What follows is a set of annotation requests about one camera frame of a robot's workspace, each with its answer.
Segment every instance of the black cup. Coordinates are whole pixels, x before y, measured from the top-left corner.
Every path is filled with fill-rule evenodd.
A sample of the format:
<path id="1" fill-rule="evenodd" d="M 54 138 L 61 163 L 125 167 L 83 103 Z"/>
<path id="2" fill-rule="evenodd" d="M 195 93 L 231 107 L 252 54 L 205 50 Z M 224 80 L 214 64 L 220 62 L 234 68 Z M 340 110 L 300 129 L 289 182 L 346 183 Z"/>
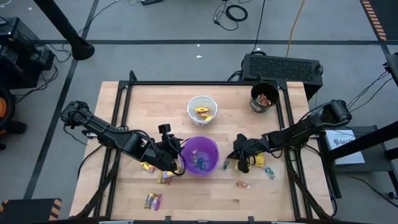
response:
<path id="1" fill-rule="evenodd" d="M 264 106 L 256 102 L 259 95 L 263 94 L 271 101 L 270 106 Z M 266 112 L 271 106 L 274 106 L 279 101 L 279 92 L 271 84 L 258 83 L 251 88 L 250 108 L 257 113 Z"/>

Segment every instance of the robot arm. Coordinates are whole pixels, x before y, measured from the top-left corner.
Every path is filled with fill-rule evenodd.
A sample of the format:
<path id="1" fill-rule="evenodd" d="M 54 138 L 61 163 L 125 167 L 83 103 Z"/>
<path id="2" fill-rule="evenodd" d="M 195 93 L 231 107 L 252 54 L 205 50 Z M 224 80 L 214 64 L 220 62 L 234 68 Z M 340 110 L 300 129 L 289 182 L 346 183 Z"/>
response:
<path id="1" fill-rule="evenodd" d="M 346 103 L 343 100 L 332 100 L 318 106 L 313 111 L 321 112 L 310 114 L 308 112 L 293 126 L 281 131 L 262 134 L 261 139 L 247 139 L 243 134 L 238 134 L 234 141 L 234 151 L 228 156 L 238 159 L 240 171 L 249 172 L 250 157 L 261 152 L 274 152 L 282 150 L 285 146 L 300 148 L 308 142 L 311 135 L 325 129 L 334 129 L 344 126 L 351 121 Z"/>
<path id="2" fill-rule="evenodd" d="M 94 116 L 86 103 L 72 101 L 62 111 L 61 120 L 65 126 L 83 126 L 97 135 L 98 141 L 106 147 L 121 150 L 121 152 L 140 162 L 148 162 L 160 170 L 177 170 L 178 154 L 182 148 L 180 141 L 170 132 L 170 125 L 159 126 L 162 142 L 154 142 L 141 130 L 120 130 L 106 121 Z"/>

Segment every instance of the wooden tabletop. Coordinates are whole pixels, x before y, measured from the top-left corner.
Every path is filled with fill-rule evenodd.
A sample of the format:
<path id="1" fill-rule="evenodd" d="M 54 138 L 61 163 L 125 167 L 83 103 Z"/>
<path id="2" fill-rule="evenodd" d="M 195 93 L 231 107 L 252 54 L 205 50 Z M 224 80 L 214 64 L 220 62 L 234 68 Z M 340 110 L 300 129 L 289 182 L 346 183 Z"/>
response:
<path id="1" fill-rule="evenodd" d="M 117 82 L 103 82 L 95 115 L 110 122 Z M 248 138 L 260 138 L 261 134 L 279 130 L 276 107 L 266 113 L 253 112 L 249 107 L 251 86 L 133 86 L 127 117 L 130 129 L 142 129 L 160 141 L 158 125 L 169 123 L 171 133 L 186 139 L 205 135 L 212 138 L 220 151 L 219 166 L 233 150 L 236 135 L 243 133 Z M 298 121 L 308 111 L 307 98 L 302 83 L 288 83 L 294 120 Z M 187 114 L 188 102 L 197 95 L 212 97 L 219 106 L 217 117 L 209 126 L 195 126 Z M 123 111 L 125 93 L 119 110 L 118 125 Z M 283 93 L 280 100 L 288 126 Z M 317 148 L 314 140 L 309 145 Z M 89 140 L 86 155 L 98 147 L 97 140 Z M 98 188 L 105 150 L 97 152 L 83 166 L 76 187 L 70 215 L 76 215 Z M 312 151 L 303 149 L 303 168 L 307 187 L 324 210 L 332 214 L 321 159 Z M 159 170 L 150 174 L 141 170 L 140 163 L 123 154 L 112 219 L 164 220 L 170 215 L 173 220 L 229 220 L 243 221 L 254 216 L 256 221 L 294 220 L 292 200 L 285 168 L 284 157 L 266 155 L 266 165 L 276 174 L 270 180 L 263 169 L 253 167 L 248 174 L 236 172 L 231 167 L 217 169 L 204 177 L 190 175 L 174 177 L 171 185 L 156 184 Z M 235 183 L 243 180 L 251 189 L 239 189 Z M 158 211 L 144 209 L 148 192 L 163 194 Z M 300 213 L 305 217 L 302 194 L 297 188 Z M 101 214 L 104 214 L 108 193 L 104 194 Z"/>

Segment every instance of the purple bowl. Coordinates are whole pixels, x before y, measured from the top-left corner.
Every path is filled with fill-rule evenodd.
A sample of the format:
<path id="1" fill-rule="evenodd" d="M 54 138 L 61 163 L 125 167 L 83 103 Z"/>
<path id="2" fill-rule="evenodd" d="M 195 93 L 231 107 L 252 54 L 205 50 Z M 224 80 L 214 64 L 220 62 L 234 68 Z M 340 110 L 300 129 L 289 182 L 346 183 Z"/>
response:
<path id="1" fill-rule="evenodd" d="M 213 172 L 220 159 L 217 144 L 206 136 L 195 136 L 190 138 L 183 145 L 181 154 L 187 162 L 187 170 L 193 175 L 208 175 Z M 204 169 L 194 163 L 196 159 L 202 158 L 205 161 Z"/>

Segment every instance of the concrete floor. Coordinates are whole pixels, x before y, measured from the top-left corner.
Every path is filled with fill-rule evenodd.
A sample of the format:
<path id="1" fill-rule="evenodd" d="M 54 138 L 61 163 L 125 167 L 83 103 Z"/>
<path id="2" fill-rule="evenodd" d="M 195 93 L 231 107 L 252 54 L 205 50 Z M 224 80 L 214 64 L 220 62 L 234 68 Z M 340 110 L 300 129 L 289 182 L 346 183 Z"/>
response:
<path id="1" fill-rule="evenodd" d="M 80 30 L 87 21 L 93 2 L 97 0 L 56 2 L 74 28 Z M 112 2 L 99 0 L 96 12 Z M 219 3 L 216 0 L 168 0 L 144 7 L 141 4 L 130 6 L 127 0 L 120 0 L 93 21 L 87 39 L 254 40 L 262 1 L 244 5 L 249 17 L 239 23 L 239 29 L 234 32 L 225 31 L 212 22 Z M 287 40 L 299 6 L 298 0 L 267 0 L 260 39 Z M 14 0 L 5 8 L 0 8 L 0 14 L 20 17 L 41 39 L 62 40 L 32 0 Z M 225 26 L 234 26 L 228 20 L 220 22 Z M 377 38 L 359 0 L 307 0 L 295 28 L 294 40 Z M 287 49 L 283 44 L 257 47 L 275 56 L 284 56 Z M 0 201 L 24 197 L 67 77 L 73 79 L 65 103 L 82 100 L 94 110 L 101 82 L 126 80 L 130 70 L 135 71 L 139 80 L 226 80 L 239 68 L 244 54 L 252 48 L 252 44 L 98 44 L 95 45 L 96 53 L 88 60 L 76 63 L 70 59 L 55 63 L 59 70 L 58 78 L 46 90 L 31 94 L 17 105 L 16 119 L 27 123 L 29 128 L 21 136 L 4 139 L 8 149 L 0 152 Z M 398 51 L 398 46 L 391 45 L 389 50 L 394 53 Z M 329 45 L 293 45 L 289 56 L 315 59 L 323 64 L 325 72 L 323 87 L 318 92 L 318 104 L 331 99 L 349 101 L 383 72 L 382 64 L 385 62 L 379 45 L 335 45 L 333 42 Z M 358 105 L 366 101 L 381 84 L 377 83 Z M 389 82 L 369 104 L 353 113 L 351 125 L 375 124 L 383 127 L 396 121 L 398 98 L 393 96 L 397 94 L 395 83 Z M 314 99 L 311 99 L 310 106 L 314 105 Z M 75 134 L 84 141 L 78 131 Z M 389 148 L 396 146 L 397 142 L 387 143 Z M 62 131 L 62 123 L 58 122 L 32 197 L 61 198 L 61 218 L 68 217 L 84 149 L 83 145 Z M 359 176 L 381 192 L 393 189 L 386 173 Z M 396 208 L 364 184 L 345 175 L 339 175 L 338 180 L 343 194 L 343 198 L 338 199 L 338 218 L 369 223 L 396 222 Z"/>

